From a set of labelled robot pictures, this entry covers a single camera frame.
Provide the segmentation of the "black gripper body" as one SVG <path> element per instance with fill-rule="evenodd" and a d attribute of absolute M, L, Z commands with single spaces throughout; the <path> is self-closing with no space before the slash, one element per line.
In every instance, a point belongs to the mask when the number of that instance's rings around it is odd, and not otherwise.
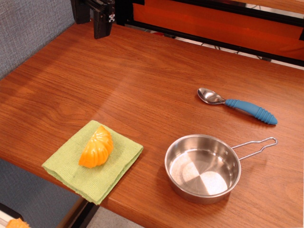
<path fill-rule="evenodd" d="M 90 10 L 109 10 L 114 7 L 114 0 L 71 0 L 73 12 L 90 12 Z"/>

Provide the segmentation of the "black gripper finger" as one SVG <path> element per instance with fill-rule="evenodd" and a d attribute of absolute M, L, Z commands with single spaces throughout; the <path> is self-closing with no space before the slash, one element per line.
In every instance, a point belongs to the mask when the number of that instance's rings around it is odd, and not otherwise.
<path fill-rule="evenodd" d="M 84 24 L 90 21 L 90 7 L 85 0 L 71 0 L 71 6 L 76 24 Z"/>
<path fill-rule="evenodd" d="M 110 35 L 115 21 L 115 9 L 109 11 L 94 11 L 94 38 L 100 39 Z"/>

